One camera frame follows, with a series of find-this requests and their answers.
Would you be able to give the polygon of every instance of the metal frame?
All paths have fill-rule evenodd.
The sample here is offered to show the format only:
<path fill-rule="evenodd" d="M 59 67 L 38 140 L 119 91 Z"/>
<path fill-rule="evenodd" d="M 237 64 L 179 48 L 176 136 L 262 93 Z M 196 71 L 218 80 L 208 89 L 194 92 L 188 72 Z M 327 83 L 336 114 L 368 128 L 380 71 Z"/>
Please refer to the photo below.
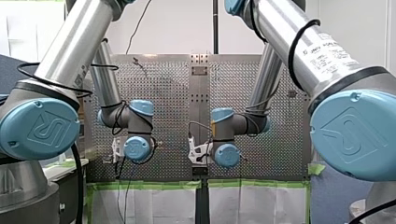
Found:
<path fill-rule="evenodd" d="M 276 166 L 274 167 L 268 167 L 266 166 L 266 162 L 268 160 L 274 160 L 276 161 L 276 158 L 266 158 L 267 161 L 257 161 L 253 160 L 255 162 L 254 172 L 257 171 L 257 173 L 251 173 L 252 167 L 249 168 L 249 165 L 246 165 L 244 161 L 242 161 L 242 165 L 233 168 L 230 171 L 225 171 L 223 169 L 220 169 L 216 164 L 209 165 L 209 176 L 205 176 L 200 174 L 196 177 L 194 177 L 192 173 L 192 165 L 190 161 L 187 158 L 187 133 L 188 133 L 188 121 L 189 120 L 196 120 L 199 122 L 202 122 L 203 124 L 210 124 L 210 110 L 213 106 L 233 106 L 235 107 L 235 110 L 237 112 L 242 112 L 244 107 L 246 106 L 245 104 L 248 103 L 248 98 L 251 94 L 251 89 L 249 86 L 252 86 L 254 84 L 254 76 L 257 73 L 257 69 L 259 66 L 260 62 L 260 55 L 113 55 L 111 60 L 114 64 L 120 66 L 120 71 L 117 72 L 116 76 L 118 78 L 118 82 L 120 85 L 120 91 L 121 95 L 125 97 L 127 94 L 128 97 L 125 97 L 127 101 L 131 100 L 132 97 L 138 98 L 140 97 L 152 97 L 150 96 L 151 93 L 149 92 L 149 86 L 150 85 L 156 85 L 155 83 L 158 84 L 158 80 L 156 80 L 156 77 L 152 77 L 152 79 L 144 80 L 143 78 L 141 79 L 128 79 L 128 76 L 142 76 L 143 72 L 141 68 L 138 65 L 134 64 L 134 59 L 137 59 L 140 63 L 142 63 L 143 66 L 147 67 L 147 69 L 150 72 L 156 73 L 153 74 L 153 76 L 160 76 L 160 77 L 167 77 L 170 78 L 171 76 L 175 78 L 182 78 L 183 79 L 183 85 L 186 85 L 186 89 L 183 88 L 182 92 L 178 92 L 177 94 L 170 93 L 172 96 L 169 96 L 170 98 L 164 101 L 162 104 L 156 104 L 158 103 L 158 97 L 155 98 L 154 96 L 154 104 L 155 104 L 155 110 L 159 112 L 161 109 L 161 106 L 164 106 L 166 104 L 174 104 L 175 100 L 178 99 L 179 106 L 184 106 L 184 108 L 177 108 L 177 109 L 182 109 L 180 111 L 184 111 L 182 113 L 186 114 L 180 114 L 179 118 L 181 119 L 177 120 L 178 122 L 178 130 L 177 135 L 180 136 L 172 136 L 174 139 L 170 138 L 170 141 L 178 141 L 178 142 L 183 142 L 182 145 L 185 142 L 185 151 L 184 150 L 179 150 L 177 155 L 177 151 L 172 149 L 172 144 L 171 145 L 166 145 L 167 140 L 162 140 L 158 139 L 160 142 L 163 142 L 162 145 L 159 148 L 158 155 L 155 155 L 153 158 L 153 161 L 150 163 L 144 165 L 143 167 L 137 168 L 137 172 L 135 172 L 134 175 L 130 174 L 125 174 L 122 175 L 121 178 L 123 179 L 129 179 L 130 177 L 133 177 L 133 179 L 144 179 L 144 180 L 156 180 L 156 181 L 178 181 L 178 180 L 191 180 L 191 179 L 206 179 L 208 178 L 238 178 L 238 177 L 243 177 L 243 178 L 258 178 L 258 179 L 274 179 L 274 180 L 304 180 L 307 178 L 307 164 L 310 162 L 311 159 L 311 146 L 310 146 L 310 139 L 309 139 L 309 116 L 306 113 L 306 109 L 308 106 L 308 98 L 307 96 L 303 93 L 298 91 L 296 87 L 292 84 L 291 79 L 288 77 L 288 74 L 286 73 L 287 71 L 284 70 L 284 74 L 281 78 L 281 88 L 280 93 L 278 94 L 283 94 L 279 97 L 276 97 L 274 102 L 273 102 L 273 109 L 276 112 L 279 112 L 279 105 L 285 104 L 285 100 L 289 102 L 289 109 L 286 111 L 287 114 L 282 114 L 279 118 L 274 117 L 273 119 L 276 120 L 276 123 L 279 119 L 285 119 L 284 121 L 287 121 L 288 123 L 284 123 L 285 127 L 289 127 L 291 129 L 290 133 L 296 133 L 296 132 L 301 132 L 298 133 L 298 139 L 297 135 L 277 135 L 277 137 L 281 136 L 282 138 L 279 138 L 278 141 L 274 141 L 274 144 L 278 144 L 282 141 L 288 142 L 289 145 L 297 145 L 300 148 L 296 148 L 297 152 L 292 153 L 298 153 L 299 158 L 301 158 L 300 161 L 292 161 L 290 158 L 293 157 L 292 155 L 281 155 L 282 158 L 280 159 L 282 162 L 280 165 L 277 166 L 278 171 L 270 173 L 268 172 L 268 169 L 275 169 Z M 244 82 L 246 83 L 240 83 L 238 81 L 242 79 L 235 80 L 238 83 L 234 83 L 235 86 L 229 87 L 231 88 L 231 91 L 224 91 L 225 89 L 220 91 L 222 95 L 233 95 L 233 91 L 237 90 L 242 90 L 242 92 L 238 92 L 236 95 L 240 95 L 242 98 L 236 98 L 235 102 L 231 102 L 230 104 L 226 105 L 221 105 L 217 103 L 218 98 L 220 97 L 221 94 L 219 94 L 219 90 L 217 90 L 216 85 L 213 83 L 213 78 L 217 78 L 216 73 L 224 72 L 226 70 L 226 73 L 230 74 L 230 77 L 238 77 L 235 75 L 237 72 L 245 72 L 247 74 L 247 78 L 244 79 Z M 161 83 L 159 85 L 156 85 L 157 88 L 165 88 L 161 86 Z M 290 89 L 290 91 L 296 91 L 297 92 L 297 97 L 295 99 L 291 98 L 285 98 L 285 95 L 287 93 L 287 90 Z M 85 122 L 86 123 L 86 129 L 92 129 L 92 135 L 95 136 L 96 132 L 106 132 L 108 136 L 111 136 L 111 130 L 108 128 L 104 127 L 99 127 L 97 121 L 96 121 L 96 112 L 98 110 L 97 108 L 97 99 L 95 99 L 95 96 L 92 97 L 92 101 L 90 102 L 90 99 L 87 99 L 84 102 L 85 106 L 85 111 L 87 114 L 87 118 L 91 118 L 91 123 Z M 304 123 L 293 123 L 294 120 L 303 120 Z M 160 131 L 161 129 L 173 129 L 175 128 L 175 123 L 172 119 L 164 119 L 160 118 L 160 116 L 157 114 L 154 116 L 154 136 L 156 135 L 156 131 Z M 194 133 L 195 139 L 197 140 L 197 144 L 204 143 L 208 139 L 208 131 L 205 129 L 199 129 L 198 127 L 193 126 L 192 133 Z M 259 141 L 257 139 L 245 139 L 245 136 L 242 137 L 237 137 L 236 144 L 238 144 L 238 141 L 242 141 L 242 144 L 244 144 L 244 141 L 248 141 L 252 147 L 257 147 L 260 144 L 264 145 L 266 144 L 265 141 Z M 105 144 L 103 139 L 94 139 L 96 142 L 94 142 L 96 145 L 103 145 Z M 267 148 L 264 148 L 263 150 L 270 150 L 268 146 L 264 146 Z M 242 151 L 245 151 L 245 154 L 247 154 L 248 149 L 247 148 L 242 148 Z M 103 146 L 98 147 L 95 152 L 95 157 L 90 157 L 90 159 L 93 159 L 92 162 L 90 162 L 89 166 L 89 172 L 88 172 L 88 181 L 89 182 L 100 182 L 100 181 L 111 181 L 114 180 L 114 167 L 109 164 L 103 164 L 103 158 L 105 156 L 108 156 L 111 154 L 111 142 L 108 142 L 108 147 L 104 148 Z M 286 171 L 289 172 L 289 174 L 292 175 L 283 175 L 282 173 L 284 168 L 282 168 L 282 165 L 290 165 L 288 162 L 296 162 L 293 167 L 289 168 L 289 170 Z M 151 171 L 152 169 L 156 169 L 158 172 L 159 167 L 161 169 L 165 168 L 166 166 L 171 166 L 172 168 L 175 168 L 172 170 L 172 172 L 177 172 L 179 175 L 173 175 L 169 173 L 169 170 L 166 171 L 161 171 L 161 172 L 168 172 L 169 176 L 165 175 L 152 175 Z M 126 162 L 126 167 L 124 167 L 125 170 L 132 170 L 132 165 L 129 162 Z"/>

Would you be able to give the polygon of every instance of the black ring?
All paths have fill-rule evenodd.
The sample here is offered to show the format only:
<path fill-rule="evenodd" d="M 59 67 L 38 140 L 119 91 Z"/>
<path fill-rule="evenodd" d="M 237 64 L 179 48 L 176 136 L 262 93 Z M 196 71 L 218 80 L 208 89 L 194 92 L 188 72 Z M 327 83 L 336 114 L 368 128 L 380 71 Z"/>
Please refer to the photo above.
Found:
<path fill-rule="evenodd" d="M 383 67 L 375 66 L 375 67 L 361 69 L 357 73 L 341 78 L 335 84 L 330 86 L 330 88 L 323 91 L 317 98 L 315 98 L 315 100 L 312 101 L 312 104 L 308 107 L 308 113 L 312 115 L 312 113 L 314 113 L 315 109 L 322 101 L 324 101 L 327 97 L 343 90 L 347 86 L 350 86 L 353 83 L 363 78 L 384 74 L 384 73 L 389 73 L 389 71 Z"/>
<path fill-rule="evenodd" d="M 291 43 L 290 46 L 290 51 L 289 51 L 289 58 L 288 58 L 288 68 L 289 68 L 289 73 L 290 73 L 290 77 L 294 82 L 294 85 L 296 85 L 298 87 L 298 89 L 303 90 L 303 87 L 301 86 L 301 84 L 298 82 L 296 74 L 294 73 L 294 54 L 296 52 L 296 48 L 297 48 L 297 44 L 300 41 L 301 37 L 303 36 L 304 32 L 310 28 L 311 26 L 320 26 L 320 20 L 312 20 L 309 21 L 305 26 L 303 26 L 303 28 L 301 28 L 296 36 L 294 37 L 293 42 Z"/>
<path fill-rule="evenodd" d="M 268 43 L 267 39 L 265 39 L 264 36 L 262 36 L 262 34 L 259 32 L 259 29 L 257 28 L 256 22 L 254 20 L 254 13 L 253 13 L 253 0 L 250 0 L 249 2 L 249 6 L 250 6 L 250 19 L 251 19 L 251 24 L 253 26 L 253 31 L 256 34 L 256 36 L 262 40 L 262 42 L 264 42 L 264 44 Z"/>
<path fill-rule="evenodd" d="M 145 132 L 129 132 L 129 131 L 128 131 L 128 133 L 131 133 L 131 134 L 151 134 L 151 133 L 145 133 Z"/>
<path fill-rule="evenodd" d="M 17 162 L 21 162 L 21 160 L 14 159 L 11 157 L 0 158 L 0 165 L 12 164 L 12 163 L 17 163 Z"/>
<path fill-rule="evenodd" d="M 104 106 L 101 106 L 101 108 L 106 109 L 106 108 L 111 108 L 111 107 L 118 106 L 118 105 L 122 105 L 122 101 L 117 104 L 114 104 L 114 105 L 104 105 Z"/>
<path fill-rule="evenodd" d="M 76 111 L 78 111 L 78 109 L 79 109 L 79 104 L 76 101 L 74 101 L 73 99 L 71 99 L 57 91 L 53 91 L 49 88 L 45 88 L 45 87 L 35 85 L 35 84 L 29 83 L 29 82 L 17 82 L 14 89 L 33 91 L 33 92 L 37 92 L 37 93 L 40 93 L 43 95 L 47 95 L 48 97 L 65 101 L 66 103 L 71 105 Z"/>
<path fill-rule="evenodd" d="M 230 139 L 213 139 L 213 142 L 234 142 L 235 139 L 230 138 Z"/>

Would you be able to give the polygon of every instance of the green tape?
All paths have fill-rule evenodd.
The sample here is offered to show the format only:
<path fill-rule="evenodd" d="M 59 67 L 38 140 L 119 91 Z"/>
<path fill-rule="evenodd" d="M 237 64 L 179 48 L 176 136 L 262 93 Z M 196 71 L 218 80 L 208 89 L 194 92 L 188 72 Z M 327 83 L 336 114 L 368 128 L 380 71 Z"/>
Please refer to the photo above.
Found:
<path fill-rule="evenodd" d="M 238 188 L 241 186 L 241 179 L 209 179 L 207 184 L 210 188 Z"/>
<path fill-rule="evenodd" d="M 93 200 L 93 188 L 87 186 L 87 195 L 85 199 L 87 200 L 87 217 L 88 217 L 88 224 L 92 223 L 92 200 Z"/>
<path fill-rule="evenodd" d="M 107 183 L 93 183 L 88 184 L 88 188 L 96 190 L 112 190 L 112 189 L 155 189 L 155 190 L 169 190 L 169 189 L 198 189 L 201 187 L 200 181 L 179 181 L 179 182 L 148 182 L 148 181 L 125 181 L 107 182 Z"/>
<path fill-rule="evenodd" d="M 254 179 L 217 179 L 208 180 L 210 188 L 238 188 L 240 186 L 267 187 L 267 188 L 287 188 L 304 189 L 308 181 L 275 181 L 275 180 L 254 180 Z"/>
<path fill-rule="evenodd" d="M 308 164 L 308 174 L 309 175 L 320 175 L 325 168 L 326 168 L 325 165 L 310 163 L 310 164 Z"/>
<path fill-rule="evenodd" d="M 311 183 L 306 181 L 306 206 L 305 206 L 305 222 L 310 224 L 311 222 Z"/>

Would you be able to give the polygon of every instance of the blue joint cap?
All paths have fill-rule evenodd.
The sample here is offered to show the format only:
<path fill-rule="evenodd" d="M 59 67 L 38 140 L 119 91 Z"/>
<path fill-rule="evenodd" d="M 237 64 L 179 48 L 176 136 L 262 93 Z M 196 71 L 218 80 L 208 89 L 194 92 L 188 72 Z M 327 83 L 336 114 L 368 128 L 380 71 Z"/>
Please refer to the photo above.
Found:
<path fill-rule="evenodd" d="M 221 145 L 215 153 L 215 162 L 222 167 L 232 168 L 240 160 L 239 149 L 233 144 Z"/>
<path fill-rule="evenodd" d="M 142 115 L 152 117 L 154 115 L 154 104 L 146 100 L 132 100 L 129 107 Z"/>
<path fill-rule="evenodd" d="M 142 161 L 149 155 L 149 143 L 139 136 L 130 137 L 125 142 L 124 154 L 129 160 Z"/>
<path fill-rule="evenodd" d="M 103 122 L 102 114 L 103 114 L 102 110 L 99 110 L 98 116 L 96 117 L 96 120 L 99 122 L 100 125 L 106 126 L 105 123 Z"/>
<path fill-rule="evenodd" d="M 228 14 L 237 15 L 244 5 L 245 0 L 225 0 L 224 6 Z"/>
<path fill-rule="evenodd" d="M 212 120 L 215 123 L 223 121 L 233 116 L 233 109 L 230 107 L 216 108 L 212 110 Z"/>
<path fill-rule="evenodd" d="M 368 181 L 396 180 L 396 96 L 340 91 L 311 117 L 311 139 L 337 171 Z"/>
<path fill-rule="evenodd" d="M 78 135 L 73 107 L 38 98 L 15 106 L 0 120 L 0 151 L 19 160 L 46 160 L 64 153 Z"/>

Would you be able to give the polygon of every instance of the wire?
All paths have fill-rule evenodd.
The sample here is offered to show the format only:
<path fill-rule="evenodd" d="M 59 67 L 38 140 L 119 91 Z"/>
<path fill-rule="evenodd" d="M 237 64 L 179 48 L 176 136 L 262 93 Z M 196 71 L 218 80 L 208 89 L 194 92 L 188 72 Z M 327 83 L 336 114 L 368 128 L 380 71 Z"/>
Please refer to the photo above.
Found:
<path fill-rule="evenodd" d="M 59 87 L 59 88 L 66 89 L 66 90 L 70 90 L 70 91 L 76 91 L 76 92 L 85 93 L 85 94 L 78 95 L 77 98 L 84 98 L 84 97 L 87 97 L 87 96 L 90 96 L 90 95 L 93 94 L 92 91 L 83 90 L 83 89 L 76 89 L 76 88 L 68 87 L 68 86 L 65 86 L 65 85 L 62 85 L 62 84 L 58 84 L 58 83 L 55 83 L 55 82 L 51 82 L 51 81 L 48 81 L 48 80 L 46 80 L 46 79 L 44 79 L 44 78 L 41 78 L 41 77 L 37 77 L 37 76 L 35 76 L 35 75 L 32 75 L 32 74 L 30 74 L 29 72 L 27 72 L 26 70 L 23 70 L 24 67 L 39 66 L 39 65 L 40 65 L 40 63 L 21 63 L 20 65 L 17 66 L 17 70 L 18 70 L 20 73 L 26 75 L 27 77 L 34 78 L 34 79 L 36 79 L 36 80 L 38 80 L 38 81 L 40 81 L 40 82 L 42 82 L 42 83 L 44 83 L 44 84 L 51 85 L 51 86 L 55 86 L 55 87 Z M 93 67 L 109 68 L 109 69 L 112 70 L 112 71 L 117 71 L 117 70 L 120 69 L 118 66 L 116 66 L 116 65 L 111 65 L 111 64 L 96 64 L 96 63 L 93 63 L 93 64 L 91 64 L 91 66 L 93 66 Z"/>
<path fill-rule="evenodd" d="M 82 214 L 84 208 L 84 176 L 82 173 L 81 160 L 78 154 L 76 143 L 72 146 L 73 157 L 76 162 L 77 179 L 78 179 L 78 208 L 76 216 L 76 224 L 82 224 Z"/>
<path fill-rule="evenodd" d="M 248 120 L 249 120 L 250 122 L 252 122 L 253 125 L 256 127 L 256 131 L 257 131 L 257 132 L 254 133 L 254 134 L 248 134 L 247 136 L 249 136 L 249 137 L 256 137 L 257 135 L 259 135 L 259 133 L 260 133 L 260 127 L 259 127 L 259 125 L 256 123 L 256 121 L 254 121 L 253 118 L 247 116 L 246 114 L 242 114 L 242 113 L 239 113 L 239 114 L 237 114 L 237 115 L 240 115 L 240 116 L 244 117 L 245 119 L 248 119 Z"/>
<path fill-rule="evenodd" d="M 296 36 L 294 37 L 294 40 L 291 43 L 290 50 L 289 50 L 288 68 L 289 68 L 290 77 L 293 80 L 294 85 L 296 85 L 298 87 L 298 89 L 300 89 L 301 91 L 304 91 L 303 87 L 297 80 L 296 74 L 294 73 L 294 54 L 295 54 L 295 51 L 297 48 L 297 44 L 298 44 L 299 40 L 301 39 L 301 37 L 303 37 L 305 30 L 307 30 L 308 28 L 310 28 L 311 26 L 314 26 L 314 25 L 320 26 L 320 20 L 309 21 L 303 28 L 301 28 L 297 32 Z"/>
<path fill-rule="evenodd" d="M 248 112 L 248 111 L 255 111 L 255 112 L 260 112 L 260 111 L 266 112 L 266 111 L 268 111 L 269 109 L 265 109 L 265 110 L 250 110 L 250 108 L 257 107 L 257 106 L 259 106 L 259 105 L 263 105 L 263 104 L 268 103 L 268 102 L 276 95 L 277 90 L 279 89 L 279 85 L 280 85 L 280 81 L 277 83 L 277 86 L 276 86 L 276 88 L 274 89 L 273 93 L 271 93 L 271 95 L 269 95 L 268 98 L 267 98 L 266 100 L 261 101 L 261 102 L 255 104 L 255 105 L 249 105 L 249 106 L 247 106 L 247 107 L 246 107 L 246 111 L 247 111 L 247 112 Z"/>
<path fill-rule="evenodd" d="M 113 127 L 111 128 L 111 133 L 113 135 L 117 135 L 120 132 L 122 132 L 122 130 L 123 130 L 123 128 L 119 124 L 119 120 L 121 119 L 121 115 L 122 115 L 123 110 L 126 108 L 126 106 L 128 104 L 124 100 L 121 100 L 121 103 L 123 104 L 122 107 L 119 108 L 119 110 L 117 111 L 116 115 L 114 116 L 115 117 L 114 118 L 114 124 L 113 124 Z"/>
<path fill-rule="evenodd" d="M 113 64 L 97 64 L 97 63 L 92 63 L 91 64 L 92 67 L 100 67 L 100 68 L 108 68 L 111 71 L 117 71 L 120 68 L 116 65 Z"/>
<path fill-rule="evenodd" d="M 253 6 L 253 0 L 250 0 L 249 6 L 250 6 L 250 19 L 251 19 L 251 23 L 252 23 L 252 26 L 253 26 L 253 31 L 254 31 L 254 33 L 256 34 L 256 36 L 257 36 L 260 40 L 262 40 L 262 42 L 264 42 L 264 44 L 266 44 L 266 43 L 268 43 L 268 41 L 267 41 L 267 39 L 265 39 L 264 36 L 262 36 L 262 34 L 260 33 L 259 29 L 257 28 L 256 22 L 255 22 L 255 20 L 254 20 L 254 12 L 253 12 L 254 6 Z"/>
<path fill-rule="evenodd" d="M 189 131 L 191 130 L 191 125 L 192 124 L 196 124 L 196 125 L 198 125 L 198 126 L 201 126 L 201 127 L 203 127 L 203 128 L 206 128 L 206 129 L 208 129 L 210 132 L 212 132 L 212 129 L 210 128 L 210 127 L 208 127 L 208 126 L 206 126 L 206 125 L 204 125 L 204 124 L 202 124 L 202 123 L 200 123 L 200 122 L 197 122 L 197 121 L 190 121 L 189 122 Z"/>
<path fill-rule="evenodd" d="M 3 105 L 6 103 L 8 96 L 4 96 L 3 98 L 0 99 L 0 105 Z"/>
<path fill-rule="evenodd" d="M 359 224 L 359 223 L 361 223 L 361 221 L 363 219 L 365 219 L 365 218 L 367 218 L 367 217 L 369 217 L 369 216 L 371 216 L 371 215 L 373 215 L 373 214 L 375 214 L 375 213 L 377 213 L 379 211 L 382 211 L 384 209 L 390 208 L 390 207 L 392 207 L 394 205 L 396 205 L 396 199 L 392 200 L 390 202 L 387 202 L 387 203 L 383 203 L 383 204 L 381 204 L 381 205 L 379 205 L 377 207 L 374 207 L 374 208 L 368 210 L 367 212 L 361 214 L 360 216 L 355 217 L 352 221 L 349 222 L 349 224 Z"/>
<path fill-rule="evenodd" d="M 46 80 L 46 79 L 44 79 L 44 78 L 41 78 L 41 77 L 37 77 L 37 76 L 35 76 L 35 75 L 32 75 L 32 74 L 30 74 L 29 72 L 23 70 L 24 67 L 39 66 L 39 65 L 40 65 L 40 63 L 21 63 L 20 65 L 17 66 L 17 70 L 18 70 L 20 73 L 26 75 L 27 77 L 34 78 L 34 79 L 36 79 L 36 80 L 38 80 L 38 81 L 40 81 L 40 82 L 42 82 L 42 83 L 44 83 L 44 84 L 47 84 L 47 85 L 59 87 L 59 88 L 66 89 L 66 90 L 70 90 L 70 91 L 77 91 L 77 92 L 82 92 L 82 93 L 88 93 L 89 95 L 92 94 L 92 91 L 83 90 L 83 89 L 76 89 L 76 88 L 68 87 L 68 86 L 65 86 L 65 85 L 62 85 L 62 84 L 58 84 L 58 83 L 55 83 L 55 82 L 51 82 L 51 81 L 48 81 L 48 80 Z"/>
<path fill-rule="evenodd" d="M 129 49 L 131 48 L 132 39 L 134 38 L 134 36 L 135 36 L 136 33 L 137 33 L 137 30 L 139 29 L 140 22 L 143 20 L 143 17 L 145 16 L 146 11 L 148 10 L 148 7 L 149 7 L 149 4 L 151 3 L 151 1 L 152 1 L 152 0 L 148 0 L 148 3 L 146 4 L 145 9 L 143 10 L 142 16 L 140 16 L 140 19 L 139 19 L 139 21 L 137 22 L 136 28 L 134 29 L 134 33 L 133 33 L 133 34 L 131 35 L 131 37 L 129 38 L 129 44 L 128 44 L 128 48 L 126 49 L 125 54 L 128 54 Z"/>
<path fill-rule="evenodd" d="M 149 161 L 151 161 L 152 157 L 154 156 L 155 150 L 157 149 L 158 145 L 157 145 L 157 140 L 154 137 L 151 137 L 152 141 L 154 142 L 154 148 L 152 149 L 151 154 L 148 156 L 148 158 L 145 161 L 133 161 L 131 160 L 131 162 L 135 165 L 143 165 L 148 163 Z"/>
<path fill-rule="evenodd" d="M 136 166 L 132 167 L 132 172 L 131 172 L 131 178 L 129 179 L 128 182 L 128 187 L 126 188 L 126 193 L 125 193 L 125 202 L 124 202 L 124 219 L 123 219 L 123 223 L 125 224 L 126 222 L 126 207 L 127 207 L 127 198 L 128 198 L 128 192 L 129 192 L 129 187 L 131 186 L 131 182 L 132 182 L 132 176 L 135 173 L 135 168 Z"/>
<path fill-rule="evenodd" d="M 124 157 L 123 160 L 122 160 L 122 162 L 121 162 L 120 172 L 117 173 L 117 171 L 116 171 L 116 179 L 119 180 L 118 193 L 117 193 L 117 208 L 118 208 L 118 210 L 119 210 L 119 215 L 120 215 L 120 217 L 121 217 L 121 219 L 122 219 L 122 222 L 123 222 L 123 217 L 122 217 L 122 213 L 121 213 L 121 210 L 120 210 L 120 183 L 121 183 L 120 177 L 121 177 L 121 174 L 122 174 L 122 168 L 123 168 L 123 165 L 124 165 L 124 163 L 125 163 L 125 160 L 126 160 L 126 158 Z"/>

